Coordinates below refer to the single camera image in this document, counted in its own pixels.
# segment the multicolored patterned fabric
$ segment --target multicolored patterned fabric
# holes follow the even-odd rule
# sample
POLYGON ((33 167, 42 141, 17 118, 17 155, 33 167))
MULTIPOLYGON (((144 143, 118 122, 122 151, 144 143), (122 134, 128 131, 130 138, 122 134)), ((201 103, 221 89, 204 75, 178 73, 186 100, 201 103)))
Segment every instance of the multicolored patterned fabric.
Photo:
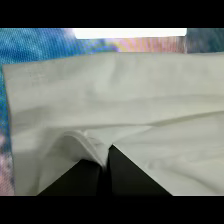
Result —
MULTIPOLYGON (((78 40, 70 28, 0 28, 1 65, 110 51, 224 51, 224 29, 190 28, 187 40, 180 37, 78 40)), ((8 106, 1 68, 0 78, 0 195, 14 195, 8 106)))

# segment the black object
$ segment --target black object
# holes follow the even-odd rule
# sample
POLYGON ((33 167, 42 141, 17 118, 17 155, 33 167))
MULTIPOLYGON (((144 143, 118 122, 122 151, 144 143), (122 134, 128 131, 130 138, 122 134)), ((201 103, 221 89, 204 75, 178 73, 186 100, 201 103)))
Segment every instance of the black object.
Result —
POLYGON ((112 146, 107 170, 81 160, 39 196, 170 196, 170 194, 112 146))

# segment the white strip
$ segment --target white strip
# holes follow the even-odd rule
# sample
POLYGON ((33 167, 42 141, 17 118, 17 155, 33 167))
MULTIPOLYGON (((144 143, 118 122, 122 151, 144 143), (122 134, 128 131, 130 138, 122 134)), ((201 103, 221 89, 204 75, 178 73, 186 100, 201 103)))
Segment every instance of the white strip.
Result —
POLYGON ((73 28, 77 39, 185 36, 187 28, 73 28))

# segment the white fabric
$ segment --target white fabric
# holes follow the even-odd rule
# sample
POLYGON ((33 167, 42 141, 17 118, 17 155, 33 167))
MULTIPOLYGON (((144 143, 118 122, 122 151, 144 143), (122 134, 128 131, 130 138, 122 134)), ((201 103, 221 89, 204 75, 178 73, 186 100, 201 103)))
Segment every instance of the white fabric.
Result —
POLYGON ((81 158, 104 166, 115 144, 173 195, 223 195, 223 60, 102 53, 5 65, 16 194, 38 194, 81 158))

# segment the white garment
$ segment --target white garment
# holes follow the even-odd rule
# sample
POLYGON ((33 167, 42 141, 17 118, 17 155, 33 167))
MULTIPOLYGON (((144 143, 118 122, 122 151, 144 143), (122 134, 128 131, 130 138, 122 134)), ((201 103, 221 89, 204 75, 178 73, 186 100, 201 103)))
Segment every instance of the white garment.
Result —
POLYGON ((173 195, 224 195, 223 61, 100 53, 5 65, 16 195, 81 158, 104 166, 111 144, 173 195))

